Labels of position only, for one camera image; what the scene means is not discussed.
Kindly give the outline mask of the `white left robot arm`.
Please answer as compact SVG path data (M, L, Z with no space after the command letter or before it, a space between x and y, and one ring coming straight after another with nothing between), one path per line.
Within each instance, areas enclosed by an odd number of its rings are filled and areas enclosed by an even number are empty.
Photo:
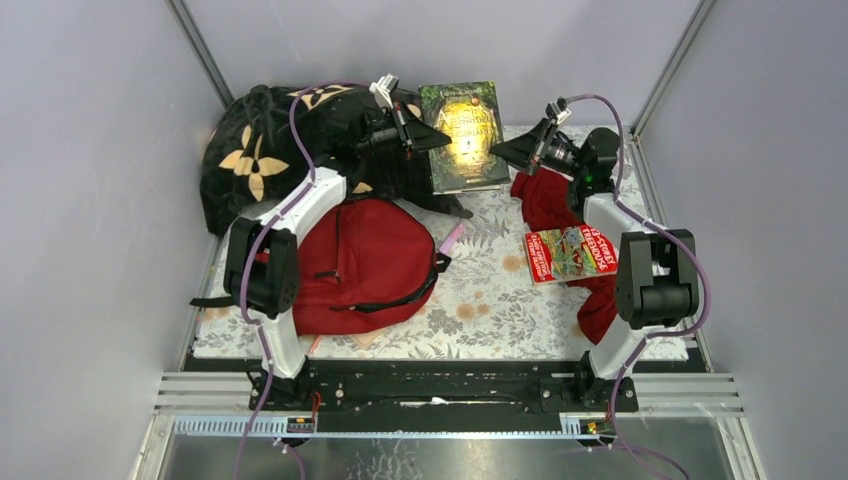
M400 201L464 215L432 190L429 154L449 143L391 74L259 85L226 112L204 160L207 224L228 239L225 301L256 328L285 410L310 397L302 335L377 330L430 297L444 258Z

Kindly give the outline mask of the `pink eraser stick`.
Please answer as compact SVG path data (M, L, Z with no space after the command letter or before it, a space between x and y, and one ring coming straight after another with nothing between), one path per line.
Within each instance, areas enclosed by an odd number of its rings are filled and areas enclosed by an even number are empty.
M448 233L445 239L438 247L438 251L443 255L448 255L466 229L464 222L458 222Z

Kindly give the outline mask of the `dark green gold book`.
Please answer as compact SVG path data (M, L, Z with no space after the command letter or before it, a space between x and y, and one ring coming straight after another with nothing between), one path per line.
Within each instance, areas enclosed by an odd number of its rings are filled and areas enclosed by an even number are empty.
M492 81L423 85L423 119L451 142L429 152L436 194L496 189L510 179L506 162L490 152L504 140Z

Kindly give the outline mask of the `red student backpack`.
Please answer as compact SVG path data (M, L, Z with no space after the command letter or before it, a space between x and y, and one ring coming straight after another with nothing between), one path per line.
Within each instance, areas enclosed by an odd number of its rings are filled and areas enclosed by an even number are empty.
M333 207L304 237L281 224L232 226L221 297L200 308L236 307L247 288L253 318L293 315L300 335L362 334L410 319L451 263L428 229L393 202L366 198Z

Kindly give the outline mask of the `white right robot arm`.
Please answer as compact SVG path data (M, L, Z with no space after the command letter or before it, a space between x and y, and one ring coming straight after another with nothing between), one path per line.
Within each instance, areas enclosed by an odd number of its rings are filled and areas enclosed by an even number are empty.
M546 169L569 177L567 208L619 253L616 317L603 339L585 354L580 368L584 377L573 386L577 405L597 412L613 398L610 381L629 374L648 340L679 336L679 322L702 307L706 280L688 230L656 224L621 198L623 128L597 128L580 146L561 132L571 105L586 98L581 94L550 102L529 132L494 144L489 151L528 175Z

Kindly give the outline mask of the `red treehouse book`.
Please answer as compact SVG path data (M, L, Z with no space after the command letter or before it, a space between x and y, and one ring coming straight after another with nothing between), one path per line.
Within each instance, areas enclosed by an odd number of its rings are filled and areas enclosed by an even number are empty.
M618 249L587 225L526 233L524 247L530 278L537 285L610 276L618 270Z

